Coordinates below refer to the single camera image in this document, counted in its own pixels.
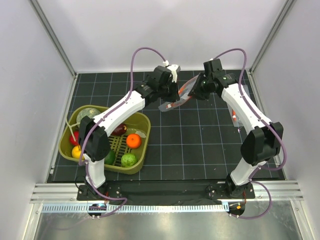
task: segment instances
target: silver metal surface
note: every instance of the silver metal surface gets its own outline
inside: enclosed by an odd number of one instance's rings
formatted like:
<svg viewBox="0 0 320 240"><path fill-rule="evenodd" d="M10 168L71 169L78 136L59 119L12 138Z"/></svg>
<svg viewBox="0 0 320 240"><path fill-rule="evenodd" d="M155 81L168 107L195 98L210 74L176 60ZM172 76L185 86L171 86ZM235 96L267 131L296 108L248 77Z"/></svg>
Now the silver metal surface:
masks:
<svg viewBox="0 0 320 240"><path fill-rule="evenodd" d="M45 31L47 32L48 36L50 37L53 45L55 46L56 50L58 51L60 57L62 58L64 64L66 65L66 67L69 69L70 73L72 74L73 77L76 76L76 71L73 68L71 62L69 61L63 47L61 46L53 28L51 27L44 11L42 10L38 0L29 0L29 2L31 3L31 6L33 7L36 15L38 16L40 22L42 23Z"/></svg>
<svg viewBox="0 0 320 240"><path fill-rule="evenodd" d="M245 215L256 216L267 205L248 202ZM225 212L126 213L86 218L84 213L43 213L35 239L302 240L290 201L275 202L267 215L256 220L236 219Z"/></svg>
<svg viewBox="0 0 320 240"><path fill-rule="evenodd" d="M31 206L31 211L29 215L29 219L27 222L27 226L25 228L23 240L33 240L37 227L39 224L40 216L41 216L41 208L42 204L41 203L36 203L36 204L30 204Z"/></svg>
<svg viewBox="0 0 320 240"><path fill-rule="evenodd" d="M75 75L74 77L74 80L72 81L72 84L70 86L70 89L69 89L69 94L68 94L68 98L66 100L66 104L65 104L65 108L64 108L64 111L63 111L63 117L61 119L61 122L60 122L60 126L59 126L59 132L58 132L58 135L57 135L57 138L56 140L54 141L55 144L54 144L54 147L53 147L53 151L52 151L52 154L51 154L51 161L50 161L50 169L48 170L47 174L46 174L46 181L49 177L49 175L53 174L54 173L54 169L55 169L55 163L56 163L56 160L57 160L57 155L58 155L58 150L59 150L59 143L60 143L60 138L62 136L62 133L65 129L65 124L66 124L66 116L68 116L68 111L69 111L69 107L70 107L70 103L72 101L72 96L74 94L74 90L75 90L75 86L76 86L76 83L78 81L78 74Z"/></svg>
<svg viewBox="0 0 320 240"><path fill-rule="evenodd" d="M250 69L250 72L254 72L257 69L257 66L259 65L261 59L263 58L266 50L268 49L270 43L272 42L272 40L275 38L277 32L279 31L284 19L286 18L286 16L288 15L290 9L292 8L292 6L294 5L294 3L296 2L296 0L286 0L285 4L283 5L278 17L276 18L268 36L266 37L266 39L264 40L264 43L262 44L262 47L260 49L260 51L258 52L255 60L253 61L252 67Z"/></svg>
<svg viewBox="0 0 320 240"><path fill-rule="evenodd" d="M292 210L299 226L302 238L305 240L316 239L315 233L312 231L306 214L305 201L291 201Z"/></svg>

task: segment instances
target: aluminum frame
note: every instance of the aluminum frame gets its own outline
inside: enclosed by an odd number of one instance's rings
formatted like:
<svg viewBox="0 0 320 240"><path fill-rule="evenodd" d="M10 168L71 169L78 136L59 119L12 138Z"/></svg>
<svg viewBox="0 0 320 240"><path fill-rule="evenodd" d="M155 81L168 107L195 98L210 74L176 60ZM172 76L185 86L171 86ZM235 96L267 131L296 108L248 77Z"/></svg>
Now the aluminum frame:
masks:
<svg viewBox="0 0 320 240"><path fill-rule="evenodd" d="M44 30L46 31L46 33L48 34L49 38L52 41L52 44L55 46L56 50L58 51L60 57L62 58L65 66L68 68L69 72L71 73L71 75L73 77L76 77L76 71L74 69L74 67L72 66L71 62L69 61L69 58L65 52L65 50L63 49L63 47L61 46L53 28L51 27L44 11L42 10L38 0L29 0L31 6L34 9L35 14L38 16L40 22L43 25Z"/></svg>
<svg viewBox="0 0 320 240"><path fill-rule="evenodd" d="M49 177L50 174L53 174L54 173L54 169L55 169L55 163L56 163L56 160L57 160L57 155L58 155L58 150L59 150L59 142L60 142L60 138L62 136L62 133L64 132L64 129L65 129L65 119L66 117L68 116L68 111L69 111L69 107L70 107L70 104L71 104L71 101L72 101L72 96L74 94L74 91L75 91L75 86L76 86L76 83L78 81L78 74L75 75L73 81L72 81L72 84L70 85L70 89L69 89L69 95L68 95L68 98L66 100L66 103L65 103L65 108L64 108L64 111L63 111L63 115L62 115L62 119L60 121L60 124L59 124L59 132L58 132L58 135L55 139L55 144L53 146L53 150L52 150L52 154L51 154L51 160L50 160L50 168L48 169L48 172L46 174L46 177L45 177L45 183L47 183L47 179Z"/></svg>
<svg viewBox="0 0 320 240"><path fill-rule="evenodd" d="M255 60L253 61L253 64L250 68L250 72L254 72L261 59L264 57L269 45L271 44L272 40L275 38L275 36L277 35L282 23L284 22L285 18L287 17L288 13L290 12L290 10L292 9L294 3L296 2L296 0L286 0L286 2L284 3L280 13L278 14L270 32L268 33L266 39L264 40L262 47L260 48Z"/></svg>

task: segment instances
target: black joint housing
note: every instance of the black joint housing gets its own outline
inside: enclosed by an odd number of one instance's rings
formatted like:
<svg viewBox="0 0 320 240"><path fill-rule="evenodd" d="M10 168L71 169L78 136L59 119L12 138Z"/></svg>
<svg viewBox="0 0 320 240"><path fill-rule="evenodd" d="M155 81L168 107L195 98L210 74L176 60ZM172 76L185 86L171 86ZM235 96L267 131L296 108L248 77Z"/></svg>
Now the black joint housing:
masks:
<svg viewBox="0 0 320 240"><path fill-rule="evenodd" d="M95 124L94 120L88 116L82 118L79 128L79 144L81 148L88 132ZM92 162L103 160L108 155L110 143L104 127L96 127L90 135L84 150L90 156Z"/></svg>
<svg viewBox="0 0 320 240"><path fill-rule="evenodd" d="M159 91L161 86L167 85L171 76L171 71L164 66L157 66L153 72L146 76L146 85L152 90Z"/></svg>
<svg viewBox="0 0 320 240"><path fill-rule="evenodd" d="M271 123L270 127L282 139L284 127L280 122ZM241 145L241 155L243 159L252 166L268 161L280 152L280 142L274 134L266 127L256 127L250 131Z"/></svg>
<svg viewBox="0 0 320 240"><path fill-rule="evenodd" d="M235 185L234 181L232 181L231 175L228 174L225 180L225 192L230 198L238 198L243 194L247 187L248 183L243 185Z"/></svg>

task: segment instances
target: black grid mat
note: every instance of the black grid mat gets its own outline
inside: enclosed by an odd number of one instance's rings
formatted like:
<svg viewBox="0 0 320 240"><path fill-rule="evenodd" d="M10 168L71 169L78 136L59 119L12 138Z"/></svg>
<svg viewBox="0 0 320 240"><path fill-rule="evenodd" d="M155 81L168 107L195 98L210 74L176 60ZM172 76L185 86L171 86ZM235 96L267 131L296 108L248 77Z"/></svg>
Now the black grid mat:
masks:
<svg viewBox="0 0 320 240"><path fill-rule="evenodd" d="M239 76L239 70L227 70ZM196 71L181 71L178 75L182 86L197 75ZM144 79L146 72L135 72L135 82ZM248 86L250 97L255 98L245 73L243 83ZM72 112L83 105L111 107L130 88L129 73L80 74L75 85L69 108ZM160 100L143 109L151 122L151 132L144 166L140 172L126 175L105 171L107 180L190 180L224 179L241 159L240 146L246 137L244 129L238 132L233 126L227 104L216 94L208 101L189 100L180 108L160 112ZM269 167L275 167L269 161ZM85 176L85 167L64 159L58 154L53 174L48 182L73 182ZM261 170L256 178L283 178L281 171Z"/></svg>

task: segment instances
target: olive green basket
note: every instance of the olive green basket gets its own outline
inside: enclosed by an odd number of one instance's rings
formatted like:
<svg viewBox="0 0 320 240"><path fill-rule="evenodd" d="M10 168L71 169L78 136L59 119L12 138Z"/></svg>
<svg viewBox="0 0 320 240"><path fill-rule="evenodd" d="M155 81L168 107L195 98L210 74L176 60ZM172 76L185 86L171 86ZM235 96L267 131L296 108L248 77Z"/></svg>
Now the olive green basket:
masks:
<svg viewBox="0 0 320 240"><path fill-rule="evenodd" d="M77 123L77 115L78 113L86 108L95 108L98 109L100 112L104 112L108 109L108 107L103 106L94 106L94 105L84 105L79 107L77 110L73 112L69 119L69 124L73 125ZM106 170L112 172L118 172L122 174L135 174L140 171L142 166L144 165L144 160L146 156L147 145L149 141L149 134L151 129L151 124L149 118L139 112L131 115L124 121L124 124L127 126L126 133L122 136L113 136L109 137L110 147L115 152L115 161L113 165L104 165ZM79 129L78 126L72 128L73 131L77 131ZM141 137L141 146L136 149L131 149L126 144L126 139L129 134L135 134L139 132L139 135L143 135ZM68 126L63 131L60 143L59 143L59 152L65 159L78 162L79 159L73 158L71 155L71 151L73 149L73 145L70 143L69 138L71 136L71 132ZM121 167L121 157L126 154L131 153L136 156L138 162L131 166L131 167Z"/></svg>

